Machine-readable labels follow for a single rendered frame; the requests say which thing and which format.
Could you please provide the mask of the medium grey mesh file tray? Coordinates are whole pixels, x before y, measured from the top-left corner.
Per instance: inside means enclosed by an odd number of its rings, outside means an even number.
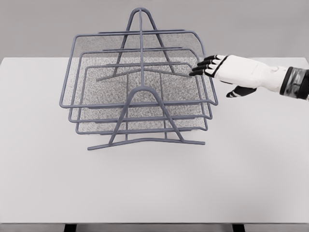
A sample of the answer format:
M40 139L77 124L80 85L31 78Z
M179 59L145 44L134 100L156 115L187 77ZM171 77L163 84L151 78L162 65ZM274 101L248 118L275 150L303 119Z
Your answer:
M213 84L189 76L198 61L185 47L84 51L71 58L63 103L79 123L210 118Z

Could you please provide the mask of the small grey mesh file tray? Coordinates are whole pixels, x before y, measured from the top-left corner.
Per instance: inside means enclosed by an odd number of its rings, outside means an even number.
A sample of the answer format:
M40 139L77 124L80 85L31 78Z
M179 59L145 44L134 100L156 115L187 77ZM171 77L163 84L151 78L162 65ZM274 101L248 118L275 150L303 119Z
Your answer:
M144 84L155 89L167 104L166 109L180 130L204 130L211 114L208 102L212 97L211 86L202 76L188 76L189 69L189 64L180 62L172 66L148 65L144 67ZM128 93L140 85L138 66L84 68L79 74L74 99L81 108L72 113L72 119L78 122L77 131L112 133ZM168 121L153 120L163 115L159 106L136 106L138 102L154 101L150 93L137 93L132 100L134 106L129 107L128 120L119 130L155 133L171 128Z

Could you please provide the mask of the large grey mesh file tray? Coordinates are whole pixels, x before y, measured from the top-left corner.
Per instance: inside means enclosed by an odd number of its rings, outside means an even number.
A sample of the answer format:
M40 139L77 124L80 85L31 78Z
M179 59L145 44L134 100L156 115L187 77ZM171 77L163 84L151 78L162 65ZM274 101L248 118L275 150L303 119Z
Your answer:
M218 104L213 82L191 68L204 46L191 30L102 32L75 36L60 97L64 109L201 114Z

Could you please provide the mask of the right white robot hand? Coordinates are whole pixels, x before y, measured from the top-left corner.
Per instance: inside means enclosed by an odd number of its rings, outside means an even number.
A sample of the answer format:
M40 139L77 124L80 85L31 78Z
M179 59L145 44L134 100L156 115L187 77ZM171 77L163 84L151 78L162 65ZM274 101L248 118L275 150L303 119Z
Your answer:
M262 85L262 73L266 65L249 58L234 55L212 55L199 62L190 76L206 75L227 84L236 85L226 97L236 98L252 94Z

